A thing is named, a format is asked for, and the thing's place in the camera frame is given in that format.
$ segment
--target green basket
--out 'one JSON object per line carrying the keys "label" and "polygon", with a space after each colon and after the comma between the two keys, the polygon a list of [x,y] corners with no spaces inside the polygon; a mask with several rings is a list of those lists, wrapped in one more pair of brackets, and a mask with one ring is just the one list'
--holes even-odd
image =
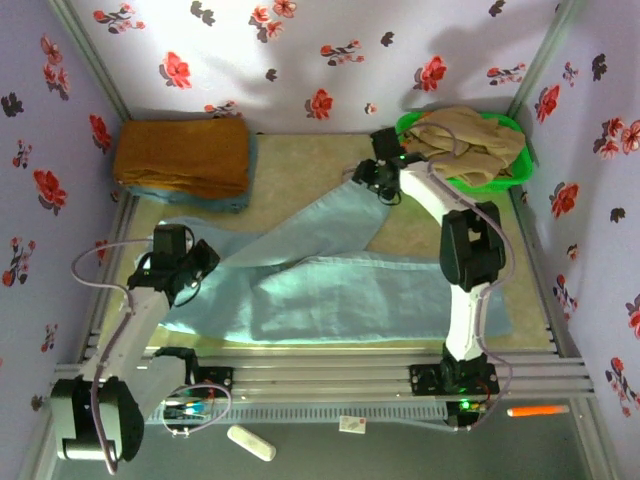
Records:
{"label": "green basket", "polygon": [[[400,117],[396,123],[396,132],[403,132],[411,127],[411,125],[417,122],[424,113],[425,112],[411,112]],[[481,113],[480,115],[482,115],[482,118],[497,118],[500,125],[509,127],[516,132],[522,132],[520,125],[506,115],[501,115],[499,113]],[[467,193],[502,192],[514,185],[520,185],[529,180],[533,174],[533,162],[531,161],[529,148],[527,148],[526,145],[520,152],[520,155],[518,155],[518,158],[516,158],[511,165],[511,173],[513,174],[512,178],[496,178],[482,187],[470,187],[457,178],[450,178],[449,182],[455,185],[457,189]]]}

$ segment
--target beige mat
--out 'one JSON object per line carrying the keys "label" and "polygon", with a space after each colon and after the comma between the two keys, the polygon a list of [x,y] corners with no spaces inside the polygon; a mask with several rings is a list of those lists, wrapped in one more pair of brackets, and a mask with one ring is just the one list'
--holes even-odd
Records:
{"label": "beige mat", "polygon": [[[143,238],[164,218],[189,215],[207,219],[217,226],[241,232],[267,231],[309,203],[338,186],[341,172],[360,160],[371,158],[373,151],[365,135],[259,135],[259,160],[251,205],[236,214],[211,213],[195,207],[167,206],[141,198],[129,227],[129,238]],[[489,339],[488,344],[500,349],[548,349],[543,314],[536,296],[533,278],[525,254],[513,207],[506,193],[478,195],[479,200],[492,200],[500,208],[502,225],[511,239],[517,257],[516,275],[505,287],[505,303],[513,322],[513,334]],[[410,197],[392,212],[369,249],[398,255],[438,257],[440,228],[437,222]],[[143,250],[129,247],[118,268],[117,280],[125,283],[133,272],[133,261]],[[103,331],[113,329],[119,314],[121,298],[111,299]],[[150,346],[197,347],[201,355],[211,349],[264,348],[242,345],[220,339],[169,332],[158,327]],[[378,344],[340,344],[339,348],[422,347],[440,351],[442,341],[395,341]],[[310,346],[287,346],[288,349]]]}

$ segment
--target blue towel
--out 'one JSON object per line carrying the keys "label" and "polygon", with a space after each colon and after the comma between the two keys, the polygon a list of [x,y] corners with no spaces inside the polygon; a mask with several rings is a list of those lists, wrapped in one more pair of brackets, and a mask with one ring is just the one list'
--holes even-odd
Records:
{"label": "blue towel", "polygon": [[[167,220],[191,227],[222,261],[162,325],[258,344],[443,339],[451,291],[439,265],[364,251],[388,212],[372,192],[347,182],[266,234]],[[176,302],[192,293],[181,292]],[[486,333],[510,332],[502,295],[494,293]]]}
{"label": "blue towel", "polygon": [[149,197],[161,203],[169,205],[194,205],[212,212],[223,213],[240,213],[249,206],[251,191],[253,189],[253,179],[256,175],[256,166],[258,164],[258,139],[255,135],[249,135],[249,188],[246,192],[235,197],[220,198],[217,200],[209,200],[206,198],[196,197],[185,192],[173,192],[170,190],[162,190],[160,188],[151,187],[128,187],[132,195],[140,195],[141,197]]}

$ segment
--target gray floor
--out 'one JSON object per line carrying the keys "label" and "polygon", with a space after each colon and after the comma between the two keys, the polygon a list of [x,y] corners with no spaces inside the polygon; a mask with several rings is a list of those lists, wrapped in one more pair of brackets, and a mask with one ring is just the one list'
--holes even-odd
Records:
{"label": "gray floor", "polygon": [[[190,439],[149,426],[138,456],[118,479],[174,480],[582,480],[585,472],[570,415],[511,419],[504,405],[471,434],[432,432],[398,424],[367,425],[365,435],[337,425],[254,425],[276,446],[265,463],[213,426]],[[55,479],[107,480],[101,462],[60,461]]]}

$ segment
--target wallpaper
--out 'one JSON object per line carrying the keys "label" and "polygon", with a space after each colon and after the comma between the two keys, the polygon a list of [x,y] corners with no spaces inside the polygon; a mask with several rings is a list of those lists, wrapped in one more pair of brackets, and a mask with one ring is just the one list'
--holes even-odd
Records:
{"label": "wallpaper", "polygon": [[67,0],[135,119],[370,132],[407,110],[504,113],[557,0]]}
{"label": "wallpaper", "polygon": [[539,162],[520,200],[629,479],[640,472],[640,62],[628,54],[639,15],[633,0],[589,2],[518,115]]}
{"label": "wallpaper", "polygon": [[120,124],[45,2],[4,2],[0,24],[0,478],[11,480],[55,365],[83,340],[91,292],[69,265],[109,234]]}

